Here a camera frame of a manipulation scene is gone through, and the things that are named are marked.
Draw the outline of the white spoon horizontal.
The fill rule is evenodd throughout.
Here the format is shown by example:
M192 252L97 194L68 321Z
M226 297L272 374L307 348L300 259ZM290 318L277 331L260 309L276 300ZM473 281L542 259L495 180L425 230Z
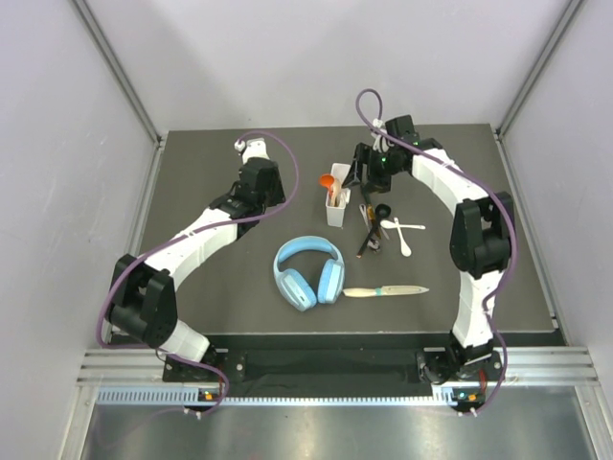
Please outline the white spoon horizontal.
M384 219L381 223L380 226L384 229L414 229L414 230L425 230L426 227L424 225L420 225L420 224L401 224L398 222L394 222L394 221L390 221L387 219Z

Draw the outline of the white compartment utensil container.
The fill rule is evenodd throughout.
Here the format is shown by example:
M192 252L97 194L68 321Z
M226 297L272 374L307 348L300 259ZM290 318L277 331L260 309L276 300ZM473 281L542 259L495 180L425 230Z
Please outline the white compartment utensil container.
M326 198L327 224L331 227L342 227L345 210L351 198L351 191L342 188L351 166L344 163L333 163L330 175L333 177L332 192Z

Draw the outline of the orange plastic spoon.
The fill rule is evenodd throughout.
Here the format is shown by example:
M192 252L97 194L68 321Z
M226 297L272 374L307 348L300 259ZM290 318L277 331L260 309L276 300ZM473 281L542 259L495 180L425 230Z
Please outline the orange plastic spoon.
M336 178L330 173L322 174L319 178L319 184L322 187L327 188L328 194L330 197L333 197L334 194L336 193L336 189L337 189L336 182L337 182Z

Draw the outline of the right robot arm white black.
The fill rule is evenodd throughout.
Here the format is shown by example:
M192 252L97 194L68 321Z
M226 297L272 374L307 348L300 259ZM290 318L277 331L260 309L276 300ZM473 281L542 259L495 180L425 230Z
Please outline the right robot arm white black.
M429 189L453 217L449 252L460 272L458 314L443 356L421 369L433 383L471 378L493 354L491 326L496 290L513 255L513 199L492 195L468 178L434 139L422 139L411 116L372 122L374 141L356 146L344 186L387 193L392 178L408 173Z

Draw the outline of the white spoon vertical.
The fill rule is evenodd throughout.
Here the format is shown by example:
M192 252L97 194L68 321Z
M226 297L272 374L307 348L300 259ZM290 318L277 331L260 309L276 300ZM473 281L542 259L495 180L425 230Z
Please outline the white spoon vertical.
M407 241L404 239L403 233L402 233L402 228L401 225L399 223L399 220L397 217L394 217L394 223L396 225L396 229L397 229L397 233L398 233L398 239L399 239L399 243L400 243L400 252L402 254L403 257L410 257L412 255L412 249L410 248L410 246L408 245Z

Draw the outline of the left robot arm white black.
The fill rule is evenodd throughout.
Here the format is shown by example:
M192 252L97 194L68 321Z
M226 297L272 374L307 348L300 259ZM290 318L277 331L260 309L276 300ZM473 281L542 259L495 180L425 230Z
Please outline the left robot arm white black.
M267 209L285 203L278 164L262 138L235 142L238 180L171 240L139 257L116 262L103 319L138 343L184 365L197 380L216 371L216 349L178 318L176 291L218 250L258 224Z

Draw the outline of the beige wooden spoon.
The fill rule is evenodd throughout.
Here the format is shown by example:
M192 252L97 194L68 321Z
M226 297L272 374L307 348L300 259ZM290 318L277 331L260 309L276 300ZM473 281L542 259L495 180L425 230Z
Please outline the beige wooden spoon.
M333 178L329 184L329 206L337 207L338 199L342 192L341 182L337 178Z

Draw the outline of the small white spoon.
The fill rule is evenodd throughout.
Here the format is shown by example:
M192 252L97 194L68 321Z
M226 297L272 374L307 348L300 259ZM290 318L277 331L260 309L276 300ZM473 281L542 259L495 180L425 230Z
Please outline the small white spoon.
M349 190L343 190L339 196L339 207L345 208L349 202L351 192Z

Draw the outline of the black ladle spoon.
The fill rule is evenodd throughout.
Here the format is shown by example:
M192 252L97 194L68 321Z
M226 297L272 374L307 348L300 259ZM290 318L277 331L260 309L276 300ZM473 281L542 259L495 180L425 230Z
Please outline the black ladle spoon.
M375 224L378 227L377 230L381 228L380 223L389 217L391 214L391 208L386 204L379 204L375 207Z

